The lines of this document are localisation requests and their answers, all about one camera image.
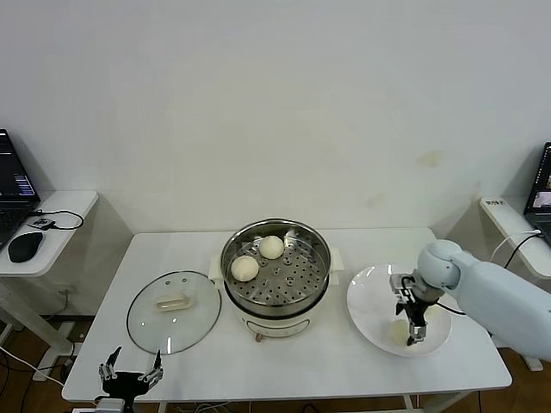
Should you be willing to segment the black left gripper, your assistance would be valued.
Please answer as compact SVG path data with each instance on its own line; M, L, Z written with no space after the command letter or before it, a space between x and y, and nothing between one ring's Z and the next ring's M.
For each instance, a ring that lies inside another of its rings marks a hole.
M133 373L115 371L115 363L121 347L111 353L106 362L99 365L99 375L102 389L111 398L134 400L137 396L149 391L149 384L157 384L163 378L161 350L156 354L153 368L149 373Z

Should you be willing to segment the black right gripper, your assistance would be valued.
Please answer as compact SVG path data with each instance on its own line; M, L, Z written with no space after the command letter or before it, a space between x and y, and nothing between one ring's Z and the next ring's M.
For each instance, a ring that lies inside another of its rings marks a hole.
M429 303L415 296L402 296L401 303L398 302L395 306L395 316L401 314L407 315L408 318L408 333L406 341L407 346L421 343L426 337L427 323L424 314L429 308Z

